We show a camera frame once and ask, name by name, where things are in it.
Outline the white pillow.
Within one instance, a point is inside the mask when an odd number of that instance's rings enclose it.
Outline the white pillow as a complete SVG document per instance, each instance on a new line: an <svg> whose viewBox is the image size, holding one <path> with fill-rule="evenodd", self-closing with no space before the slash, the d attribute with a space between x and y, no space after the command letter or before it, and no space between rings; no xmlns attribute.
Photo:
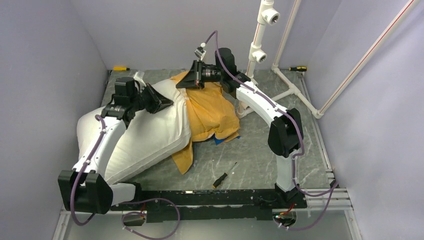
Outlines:
<svg viewBox="0 0 424 240"><path fill-rule="evenodd" d="M173 105L150 114L138 111L117 142L108 161L104 180L126 182L185 148L191 137L186 99L171 79L153 85Z"/></svg>

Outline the yellow blue pillowcase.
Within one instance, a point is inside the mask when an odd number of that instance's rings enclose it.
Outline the yellow blue pillowcase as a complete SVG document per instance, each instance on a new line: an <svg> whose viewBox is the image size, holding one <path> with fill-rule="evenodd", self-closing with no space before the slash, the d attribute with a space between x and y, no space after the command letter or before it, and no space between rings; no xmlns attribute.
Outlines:
<svg viewBox="0 0 424 240"><path fill-rule="evenodd" d="M194 162L193 143L215 137L228 142L239 136L240 120L233 104L223 96L219 83L207 82L203 89L177 91L167 130L172 145L169 154L180 174L188 172Z"/></svg>

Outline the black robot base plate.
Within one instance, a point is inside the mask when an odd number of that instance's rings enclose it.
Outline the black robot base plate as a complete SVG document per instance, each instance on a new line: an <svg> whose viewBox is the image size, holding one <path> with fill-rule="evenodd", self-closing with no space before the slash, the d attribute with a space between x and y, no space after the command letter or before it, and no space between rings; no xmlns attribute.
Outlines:
<svg viewBox="0 0 424 240"><path fill-rule="evenodd" d="M270 221L279 210L307 208L297 189L284 192L266 189L142 190L130 203L112 206L113 211L146 211L148 223L176 220L256 219Z"/></svg>

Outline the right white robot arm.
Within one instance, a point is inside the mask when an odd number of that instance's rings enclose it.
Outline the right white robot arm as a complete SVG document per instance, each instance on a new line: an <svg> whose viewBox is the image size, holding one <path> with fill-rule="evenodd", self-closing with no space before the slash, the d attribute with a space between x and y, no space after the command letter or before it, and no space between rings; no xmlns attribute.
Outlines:
<svg viewBox="0 0 424 240"><path fill-rule="evenodd" d="M268 97L244 73L237 69L235 57L229 48L215 51L215 64L194 60L188 73L176 87L186 90L204 89L206 83L220 83L233 98L244 102L268 125L267 144L276 155L277 179L276 203L287 208L295 201L296 157L304 148L304 136L300 112L287 109Z"/></svg>

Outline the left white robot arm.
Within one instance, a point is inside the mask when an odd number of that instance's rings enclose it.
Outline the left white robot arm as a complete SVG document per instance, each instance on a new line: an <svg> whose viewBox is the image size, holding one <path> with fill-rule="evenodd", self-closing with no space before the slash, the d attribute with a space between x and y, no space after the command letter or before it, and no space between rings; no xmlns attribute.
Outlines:
<svg viewBox="0 0 424 240"><path fill-rule="evenodd" d="M137 192L137 185L107 183L106 168L118 141L137 112L146 110L156 114L173 103L149 83L141 85L133 77L118 78L110 102L94 116L100 126L88 149L71 170L62 170L58 176L65 209L72 215L77 212L103 215L111 207L122 203L131 210L139 209L144 203L144 196Z"/></svg>

